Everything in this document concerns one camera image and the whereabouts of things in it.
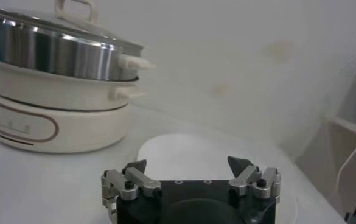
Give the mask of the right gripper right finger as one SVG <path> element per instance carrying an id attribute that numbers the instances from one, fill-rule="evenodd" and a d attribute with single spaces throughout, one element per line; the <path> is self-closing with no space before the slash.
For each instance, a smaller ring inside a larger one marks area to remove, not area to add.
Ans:
<path id="1" fill-rule="evenodd" d="M 267 167 L 263 172 L 248 159 L 234 156 L 227 157 L 229 167 L 234 176 L 228 181 L 230 190 L 239 197 L 247 193 L 258 200 L 275 200 L 280 202 L 281 174 L 276 167 Z"/>

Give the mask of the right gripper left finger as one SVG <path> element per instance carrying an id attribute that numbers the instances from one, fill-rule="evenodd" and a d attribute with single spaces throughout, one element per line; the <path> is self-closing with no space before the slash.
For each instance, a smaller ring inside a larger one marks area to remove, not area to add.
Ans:
<path id="1" fill-rule="evenodd" d="M 162 184 L 144 174 L 145 159 L 128 163 L 121 171 L 106 170 L 101 174 L 102 204 L 111 223 L 117 223 L 117 200 L 133 201 L 140 195 L 161 198 Z"/>

